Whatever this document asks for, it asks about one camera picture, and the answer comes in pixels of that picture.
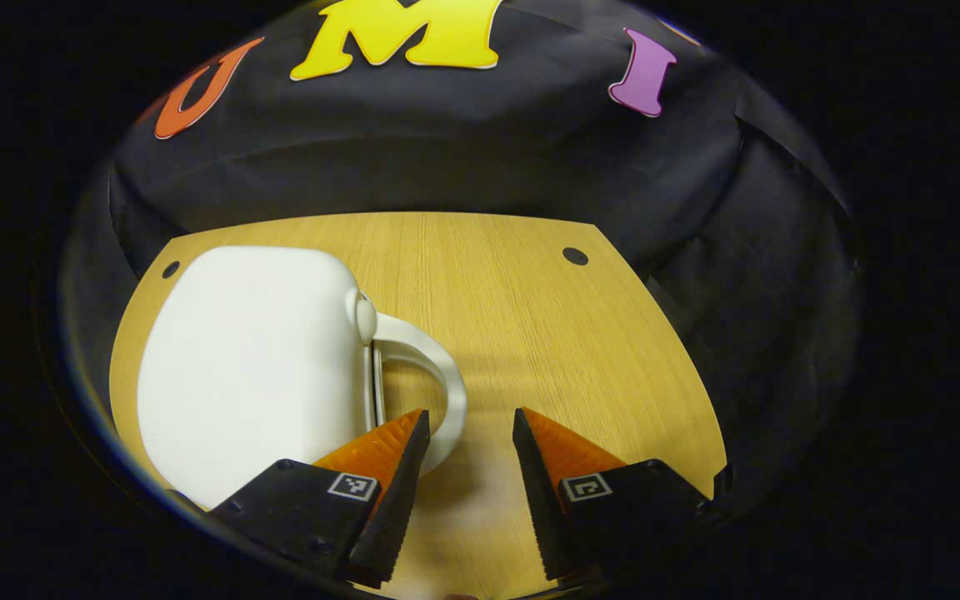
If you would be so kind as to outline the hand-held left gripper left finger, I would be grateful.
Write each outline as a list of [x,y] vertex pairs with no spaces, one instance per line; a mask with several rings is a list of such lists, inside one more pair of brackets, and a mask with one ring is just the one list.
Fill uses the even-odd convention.
[[380,588],[395,571],[429,443],[429,412],[412,410],[314,463],[274,461],[211,516],[306,573]]

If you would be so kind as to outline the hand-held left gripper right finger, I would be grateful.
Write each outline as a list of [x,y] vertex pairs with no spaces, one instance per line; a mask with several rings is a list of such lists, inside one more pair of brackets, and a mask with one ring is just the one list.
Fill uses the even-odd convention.
[[628,463],[529,407],[512,440],[549,580],[636,580],[715,527],[713,502],[662,460]]

